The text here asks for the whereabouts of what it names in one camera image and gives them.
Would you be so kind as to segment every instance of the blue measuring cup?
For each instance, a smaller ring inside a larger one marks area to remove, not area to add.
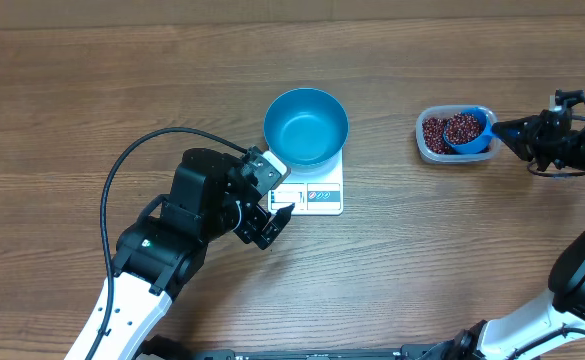
[[[444,131],[443,140],[445,140],[445,143],[459,154],[478,154],[485,150],[485,148],[490,145],[492,138],[495,137],[494,133],[492,133],[492,124],[490,124],[490,121],[488,120],[488,115],[478,107],[464,110],[461,112],[461,114],[472,115],[479,121],[479,124],[481,127],[483,127],[481,135],[477,136],[476,139],[470,141],[469,143],[456,145],[448,141],[448,137],[445,135]]]

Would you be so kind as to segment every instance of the white scale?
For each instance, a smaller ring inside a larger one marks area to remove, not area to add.
[[[268,210],[295,203],[292,215],[341,215],[343,212],[343,151],[314,169],[292,169],[268,194]]]

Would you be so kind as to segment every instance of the wooden table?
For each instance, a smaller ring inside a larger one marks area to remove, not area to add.
[[[537,114],[585,89],[585,17],[0,32],[0,359],[60,359],[105,275],[98,201],[133,140],[192,126],[265,146],[272,100],[317,87],[346,107],[345,212],[295,217],[271,251],[228,235],[156,329],[192,349],[378,348],[453,337],[546,288],[585,229],[585,178],[426,165],[426,107]],[[112,247],[181,153],[141,147],[110,197]],[[548,359],[585,358],[585,341]]]

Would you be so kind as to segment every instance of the bowl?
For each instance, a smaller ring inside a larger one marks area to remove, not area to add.
[[[487,161],[493,158],[501,149],[501,141],[493,138],[489,143],[488,151],[478,154],[437,154],[428,149],[423,137],[423,121],[431,117],[451,118],[455,114],[470,110],[479,110],[487,116],[487,121],[494,125],[498,121],[496,115],[481,105],[442,105],[425,109],[416,121],[416,142],[423,161],[430,164],[466,164]]]
[[[348,116],[339,101],[310,88],[279,96],[263,123],[270,151],[293,169],[328,163],[345,145],[349,131]]]

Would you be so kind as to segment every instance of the blue bowl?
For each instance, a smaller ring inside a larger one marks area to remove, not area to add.
[[[462,111],[461,114],[472,115],[479,121],[479,124],[483,127],[481,135],[477,136],[476,139],[467,144],[455,145],[448,141],[448,137],[445,135],[444,131],[443,140],[445,140],[445,142],[459,154],[478,154],[490,145],[490,141],[492,141],[492,138],[494,137],[494,134],[492,133],[492,124],[488,121],[488,115],[478,107]]]
[[[270,150],[292,167],[319,166],[345,145],[350,124],[345,109],[318,89],[294,89],[279,96],[265,114]]]

